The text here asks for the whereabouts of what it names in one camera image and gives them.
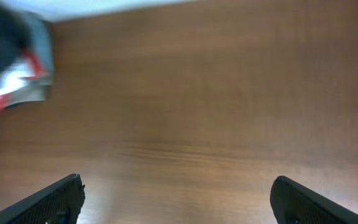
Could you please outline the blue denim folded garment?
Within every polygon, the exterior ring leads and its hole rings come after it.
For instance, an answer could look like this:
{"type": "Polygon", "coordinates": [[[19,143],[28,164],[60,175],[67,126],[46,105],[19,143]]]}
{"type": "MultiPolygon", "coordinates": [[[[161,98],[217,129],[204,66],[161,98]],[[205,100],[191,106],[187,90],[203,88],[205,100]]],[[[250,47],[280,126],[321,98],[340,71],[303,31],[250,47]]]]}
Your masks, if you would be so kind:
{"type": "Polygon", "coordinates": [[[29,35],[30,49],[42,68],[44,79],[51,80],[54,64],[50,23],[31,12],[22,12],[21,17],[29,35]]]}

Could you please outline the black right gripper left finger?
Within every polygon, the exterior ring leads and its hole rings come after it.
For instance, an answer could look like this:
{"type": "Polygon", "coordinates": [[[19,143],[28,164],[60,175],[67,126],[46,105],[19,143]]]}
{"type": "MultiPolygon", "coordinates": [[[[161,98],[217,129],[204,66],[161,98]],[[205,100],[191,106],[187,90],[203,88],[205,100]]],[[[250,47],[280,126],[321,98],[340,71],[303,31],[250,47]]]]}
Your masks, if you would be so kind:
{"type": "Polygon", "coordinates": [[[79,174],[70,174],[0,211],[0,224],[76,224],[85,202],[79,174]]]}

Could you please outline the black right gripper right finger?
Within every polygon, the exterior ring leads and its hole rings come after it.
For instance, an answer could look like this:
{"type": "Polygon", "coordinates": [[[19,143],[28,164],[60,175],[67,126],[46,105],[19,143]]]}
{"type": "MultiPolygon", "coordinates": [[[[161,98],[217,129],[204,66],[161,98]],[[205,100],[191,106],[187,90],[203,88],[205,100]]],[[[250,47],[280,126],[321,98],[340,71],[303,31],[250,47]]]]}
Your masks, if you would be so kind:
{"type": "Polygon", "coordinates": [[[270,205],[278,224],[358,224],[358,214],[285,176],[273,182],[270,205]]]}

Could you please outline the olive grey folded garment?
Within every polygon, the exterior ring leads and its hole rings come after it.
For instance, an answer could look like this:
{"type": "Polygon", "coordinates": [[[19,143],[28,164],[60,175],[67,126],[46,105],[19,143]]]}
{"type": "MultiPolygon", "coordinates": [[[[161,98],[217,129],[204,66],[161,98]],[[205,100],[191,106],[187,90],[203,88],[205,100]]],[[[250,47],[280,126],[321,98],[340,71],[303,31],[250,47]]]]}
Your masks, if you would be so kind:
{"type": "Polygon", "coordinates": [[[13,92],[8,101],[7,107],[31,101],[45,101],[47,98],[47,88],[53,83],[52,76],[45,76],[39,80],[33,80],[29,85],[13,92]]]}

